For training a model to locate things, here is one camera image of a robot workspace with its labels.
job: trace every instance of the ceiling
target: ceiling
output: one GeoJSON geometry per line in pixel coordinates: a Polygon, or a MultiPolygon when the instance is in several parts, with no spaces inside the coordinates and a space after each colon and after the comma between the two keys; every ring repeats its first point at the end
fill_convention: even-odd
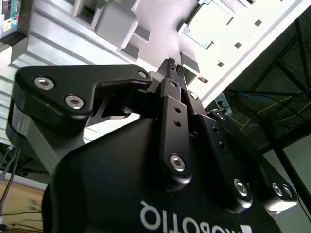
{"type": "MultiPolygon", "coordinates": [[[[311,7],[309,7],[299,18],[300,27],[302,31],[302,36],[304,40],[304,48],[306,51],[306,57],[308,61],[309,72],[311,71],[311,7]]],[[[283,48],[289,43],[289,41],[296,35],[295,25],[292,24],[285,30],[238,78],[229,86],[229,88],[235,88],[238,90],[249,90],[252,85],[258,80],[258,78],[263,74],[265,69],[274,62],[278,54],[283,50],[283,48]]],[[[299,79],[304,85],[306,84],[304,78],[304,72],[301,62],[300,50],[298,42],[295,42],[293,46],[287,51],[287,53],[280,59],[280,62],[299,79]]],[[[272,92],[287,92],[296,93],[299,91],[297,86],[295,86],[289,78],[287,78],[284,73],[280,71],[279,68],[274,67],[272,71],[267,75],[267,77],[262,81],[262,83],[256,88],[256,91],[272,91],[272,92]]],[[[225,92],[230,105],[231,94],[225,92]]],[[[278,101],[286,98],[287,96],[270,96],[278,101]]],[[[258,112],[272,104],[276,101],[267,97],[261,96],[251,96],[239,94],[239,100],[245,104],[247,107],[251,108],[254,112],[258,112]]],[[[303,107],[305,107],[310,100],[302,95],[294,100],[288,105],[288,107],[282,107],[280,104],[276,104],[260,113],[263,118],[268,118],[270,120],[284,119],[295,115],[294,112],[299,112],[303,107]]],[[[215,108],[216,105],[212,103],[207,109],[215,108]]],[[[237,109],[234,105],[231,105],[233,112],[237,109]]],[[[308,105],[304,111],[300,113],[300,116],[304,120],[308,120],[311,117],[311,105],[308,105]]],[[[249,118],[241,112],[236,112],[231,115],[233,119],[244,124],[249,118]]],[[[284,134],[288,133],[290,129],[297,127],[302,124],[304,120],[295,116],[291,119],[283,121],[282,123],[274,122],[272,131],[277,138],[280,138],[284,134]]],[[[247,136],[253,145],[257,149],[261,149],[268,144],[263,132],[260,130],[259,126],[247,126],[244,127],[241,132],[247,136]]]]}

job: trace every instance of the white panel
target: white panel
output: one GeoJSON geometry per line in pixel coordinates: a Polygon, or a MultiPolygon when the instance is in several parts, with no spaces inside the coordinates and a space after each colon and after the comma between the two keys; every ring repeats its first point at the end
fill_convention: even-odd
{"type": "Polygon", "coordinates": [[[86,140],[93,141],[93,140],[95,140],[95,139],[97,139],[97,138],[99,138],[99,137],[101,137],[101,136],[102,136],[102,134],[100,134],[100,133],[98,133],[98,132],[95,132],[95,131],[90,130],[90,129],[88,129],[88,128],[85,128],[85,129],[84,129],[84,138],[85,138],[86,140]]]}
{"type": "Polygon", "coordinates": [[[9,109],[0,105],[0,117],[7,119],[9,117],[9,109]]]}
{"type": "Polygon", "coordinates": [[[37,59],[32,58],[31,56],[28,56],[26,54],[21,55],[18,59],[32,66],[46,66],[47,65],[44,62],[38,61],[37,59]]]}
{"type": "Polygon", "coordinates": [[[88,127],[89,129],[92,129],[102,135],[105,135],[107,133],[110,133],[114,130],[117,129],[117,127],[114,127],[114,126],[111,126],[111,125],[108,125],[106,124],[105,122],[102,122],[102,123],[98,123],[96,125],[92,125],[90,127],[88,127]]]}
{"type": "Polygon", "coordinates": [[[0,90],[6,94],[12,95],[13,84],[0,79],[0,90]]]}
{"type": "Polygon", "coordinates": [[[3,129],[0,129],[0,138],[5,139],[5,140],[9,140],[7,135],[6,135],[5,130],[3,130],[3,129]]]}
{"type": "Polygon", "coordinates": [[[13,81],[16,71],[17,70],[12,67],[5,67],[2,70],[0,70],[0,75],[13,81]]]}
{"type": "Polygon", "coordinates": [[[128,118],[124,120],[107,120],[105,121],[106,124],[114,126],[116,128],[120,128],[128,123],[133,122],[134,120],[138,120],[140,117],[139,114],[132,113],[128,118]]]}
{"type": "Polygon", "coordinates": [[[2,93],[0,93],[0,104],[6,107],[10,107],[11,97],[8,97],[2,93]]]}
{"type": "Polygon", "coordinates": [[[6,129],[6,123],[7,123],[7,120],[0,118],[0,128],[1,129],[6,129]]]}
{"type": "Polygon", "coordinates": [[[111,53],[45,19],[36,12],[33,12],[31,30],[95,64],[127,64],[111,53]]]}
{"type": "Polygon", "coordinates": [[[29,64],[21,61],[20,59],[16,59],[15,61],[12,62],[14,65],[17,65],[18,67],[28,67],[29,64]]]}
{"type": "Polygon", "coordinates": [[[31,35],[28,37],[27,50],[56,65],[85,65],[84,62],[61,52],[31,35]]]}
{"type": "Polygon", "coordinates": [[[9,140],[3,139],[3,138],[0,138],[0,142],[4,143],[6,145],[11,145],[12,144],[9,140]]]}

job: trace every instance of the gray plastic part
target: gray plastic part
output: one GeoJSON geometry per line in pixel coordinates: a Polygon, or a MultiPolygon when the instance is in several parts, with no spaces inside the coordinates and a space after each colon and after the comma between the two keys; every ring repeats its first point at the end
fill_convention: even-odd
{"type": "Polygon", "coordinates": [[[95,13],[91,14],[85,11],[86,0],[76,0],[72,10],[72,16],[83,26],[94,30],[101,15],[104,4],[104,0],[99,0],[95,9],[95,13]]]}
{"type": "Polygon", "coordinates": [[[132,11],[137,7],[136,1],[129,1],[130,3],[127,0],[123,3],[106,3],[95,27],[95,33],[99,37],[119,49],[127,46],[138,25],[138,18],[132,11]]]}
{"type": "Polygon", "coordinates": [[[180,53],[180,59],[181,59],[181,64],[188,70],[190,70],[191,72],[196,72],[196,73],[200,73],[200,69],[198,66],[198,63],[193,60],[192,58],[190,58],[189,56],[187,56],[184,52],[180,53]]]}
{"type": "Polygon", "coordinates": [[[138,25],[136,30],[134,31],[134,36],[139,38],[141,41],[148,43],[149,37],[150,37],[150,31],[138,25]]]}
{"type": "Polygon", "coordinates": [[[121,50],[118,50],[120,54],[127,57],[128,59],[136,62],[139,54],[139,48],[135,47],[134,45],[128,43],[127,46],[121,50]]]}

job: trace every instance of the blue cable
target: blue cable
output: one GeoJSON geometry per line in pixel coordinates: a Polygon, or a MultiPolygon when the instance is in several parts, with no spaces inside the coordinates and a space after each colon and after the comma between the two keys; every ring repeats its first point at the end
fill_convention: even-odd
{"type": "MultiPolygon", "coordinates": [[[[264,96],[251,96],[251,95],[248,95],[242,91],[240,91],[239,89],[237,89],[236,87],[233,87],[236,91],[238,91],[239,93],[241,93],[242,95],[245,95],[249,98],[254,98],[254,99],[262,99],[264,98],[264,96],[271,96],[271,95],[264,95],[264,96]]],[[[293,93],[293,94],[296,94],[298,91],[300,90],[297,90],[297,91],[283,91],[284,93],[293,93]]]]}
{"type": "Polygon", "coordinates": [[[254,98],[254,99],[262,99],[262,98],[264,98],[264,97],[262,97],[262,96],[250,96],[250,95],[248,95],[248,94],[246,94],[246,93],[240,91],[239,89],[237,89],[237,88],[235,88],[235,87],[233,87],[233,88],[236,89],[238,92],[240,92],[242,95],[245,95],[245,96],[247,96],[247,97],[249,97],[249,98],[254,98]]]}

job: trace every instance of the wire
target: wire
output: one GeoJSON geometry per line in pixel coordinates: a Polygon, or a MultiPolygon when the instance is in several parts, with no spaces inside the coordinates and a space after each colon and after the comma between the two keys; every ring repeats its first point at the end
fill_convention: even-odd
{"type": "Polygon", "coordinates": [[[24,224],[19,224],[19,226],[29,227],[29,228],[32,228],[32,229],[37,230],[37,231],[42,231],[42,229],[39,229],[39,228],[36,228],[36,227],[32,227],[32,226],[28,226],[28,225],[24,225],[24,224]]]}
{"type": "Polygon", "coordinates": [[[293,113],[295,113],[295,115],[299,116],[304,122],[306,122],[306,120],[305,120],[301,115],[299,115],[299,113],[297,113],[294,109],[290,108],[289,106],[287,106],[287,105],[281,103],[280,101],[278,101],[278,100],[276,100],[276,99],[274,99],[274,98],[272,98],[272,97],[270,97],[270,96],[265,96],[265,97],[266,97],[266,98],[269,98],[269,99],[272,99],[272,100],[274,100],[275,102],[281,104],[284,108],[288,108],[288,109],[291,110],[293,113]]]}
{"type": "MultiPolygon", "coordinates": [[[[290,99],[290,98],[292,98],[292,96],[288,96],[288,97],[286,97],[286,98],[284,98],[284,99],[281,99],[279,102],[286,101],[286,100],[288,100],[288,99],[290,99]]],[[[273,104],[269,105],[268,107],[265,107],[264,109],[261,109],[260,111],[258,111],[257,114],[262,113],[263,111],[266,111],[267,109],[272,108],[272,107],[276,106],[277,104],[278,104],[278,102],[277,102],[277,103],[273,103],[273,104]]],[[[251,120],[251,119],[249,118],[249,119],[245,122],[245,124],[244,124],[239,130],[241,131],[245,126],[247,126],[247,123],[248,123],[250,120],[251,120]]]]}
{"type": "Polygon", "coordinates": [[[2,214],[1,216],[21,215],[21,214],[28,214],[28,213],[41,213],[41,211],[25,211],[25,212],[18,212],[18,213],[12,213],[12,214],[2,214]]]}
{"type": "Polygon", "coordinates": [[[5,187],[4,193],[3,193],[3,195],[2,195],[2,197],[0,199],[0,215],[2,214],[2,208],[3,208],[3,204],[5,202],[6,196],[8,195],[10,187],[11,187],[11,185],[13,183],[13,179],[14,179],[15,171],[16,171],[16,167],[17,167],[17,162],[18,162],[18,159],[19,159],[19,154],[20,154],[20,150],[16,149],[16,152],[14,153],[14,156],[13,156],[13,158],[16,157],[15,163],[14,163],[14,167],[13,167],[13,171],[11,173],[11,177],[10,177],[9,183],[5,187]]]}
{"type": "Polygon", "coordinates": [[[31,229],[24,229],[21,227],[16,227],[13,230],[17,230],[19,232],[29,232],[29,233],[42,233],[43,231],[36,231],[36,230],[31,230],[31,229]]]}
{"type": "MultiPolygon", "coordinates": [[[[309,102],[309,103],[307,103],[299,112],[297,112],[298,114],[299,113],[301,113],[303,110],[305,110],[306,109],[306,107],[308,107],[309,105],[311,104],[311,102],[309,102]]],[[[287,118],[284,118],[284,119],[282,119],[282,120],[274,120],[273,122],[279,122],[279,121],[284,121],[284,120],[288,120],[288,119],[291,119],[291,118],[293,118],[293,117],[295,117],[296,116],[296,114],[295,115],[292,115],[292,116],[289,116],[289,117],[287,117],[287,118]]]]}
{"type": "Polygon", "coordinates": [[[250,96],[250,95],[248,95],[248,94],[246,94],[246,93],[244,93],[244,92],[242,92],[242,91],[240,91],[239,89],[237,89],[236,87],[233,87],[237,92],[240,92],[242,95],[245,95],[245,96],[247,96],[247,97],[249,97],[249,98],[254,98],[254,99],[261,99],[260,97],[256,97],[256,96],[250,96]]]}
{"type": "Polygon", "coordinates": [[[301,209],[303,210],[303,212],[305,212],[305,214],[306,214],[306,216],[307,216],[307,218],[308,218],[308,220],[309,220],[309,222],[311,224],[311,219],[310,219],[309,215],[307,214],[307,211],[305,210],[305,208],[303,208],[303,206],[302,206],[302,204],[300,202],[300,196],[299,195],[298,195],[298,202],[299,202],[299,205],[300,205],[301,209]]]}
{"type": "Polygon", "coordinates": [[[9,152],[12,150],[12,148],[13,148],[13,147],[8,146],[8,148],[6,149],[6,152],[5,152],[5,154],[4,154],[4,157],[3,157],[3,159],[2,159],[2,161],[1,161],[1,163],[0,163],[0,168],[3,166],[3,163],[4,163],[5,159],[6,159],[6,157],[8,156],[9,152]]]}
{"type": "Polygon", "coordinates": [[[23,222],[28,222],[28,221],[31,221],[31,222],[42,222],[42,220],[27,219],[27,220],[23,220],[23,221],[20,221],[20,222],[17,222],[17,223],[13,223],[13,224],[12,224],[12,228],[10,229],[9,233],[10,233],[13,229],[15,229],[15,227],[20,226],[21,223],[23,223],[23,222]]]}
{"type": "Polygon", "coordinates": [[[5,169],[3,170],[3,172],[0,174],[0,183],[3,181],[4,177],[5,177],[5,174],[8,172],[10,166],[11,166],[11,163],[14,161],[16,157],[16,153],[14,153],[13,157],[10,159],[10,161],[8,162],[8,164],[6,165],[5,169]]]}
{"type": "MultiPolygon", "coordinates": [[[[232,118],[231,116],[229,116],[229,118],[231,118],[231,120],[233,120],[234,122],[238,123],[239,125],[244,125],[243,123],[238,122],[236,119],[232,118]]],[[[257,126],[257,125],[259,125],[259,124],[249,124],[247,126],[257,126]]]]}

